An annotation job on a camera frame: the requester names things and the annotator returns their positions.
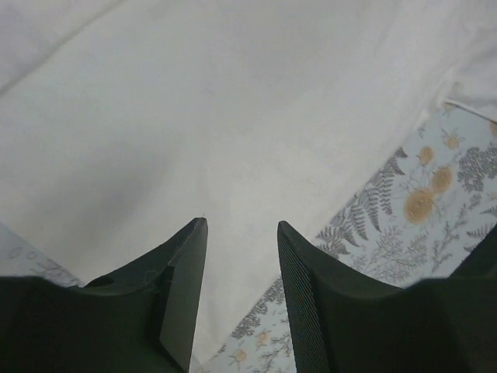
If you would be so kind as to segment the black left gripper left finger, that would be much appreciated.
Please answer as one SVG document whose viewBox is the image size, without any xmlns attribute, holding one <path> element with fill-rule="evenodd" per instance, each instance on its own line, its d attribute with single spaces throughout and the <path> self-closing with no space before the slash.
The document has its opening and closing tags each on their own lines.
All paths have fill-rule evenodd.
<svg viewBox="0 0 497 373">
<path fill-rule="evenodd" d="M 3 372 L 187 372 L 207 252 L 195 218 L 84 287 L 1 279 Z"/>
</svg>

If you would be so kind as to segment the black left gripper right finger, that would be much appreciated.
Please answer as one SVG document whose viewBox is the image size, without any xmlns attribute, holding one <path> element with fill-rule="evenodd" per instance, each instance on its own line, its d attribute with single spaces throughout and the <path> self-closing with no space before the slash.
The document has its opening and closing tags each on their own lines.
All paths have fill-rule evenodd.
<svg viewBox="0 0 497 373">
<path fill-rule="evenodd" d="M 496 233 L 446 278 L 397 288 L 277 229 L 299 372 L 494 372 Z"/>
</svg>

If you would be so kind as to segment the white t shirt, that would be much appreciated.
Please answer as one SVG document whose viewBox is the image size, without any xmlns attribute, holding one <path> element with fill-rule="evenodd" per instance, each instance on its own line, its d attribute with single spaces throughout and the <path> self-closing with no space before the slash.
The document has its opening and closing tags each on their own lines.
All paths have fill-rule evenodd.
<svg viewBox="0 0 497 373">
<path fill-rule="evenodd" d="M 1 223 L 82 281 L 209 224 L 193 353 L 443 102 L 489 100 L 494 1 L 3 1 Z"/>
</svg>

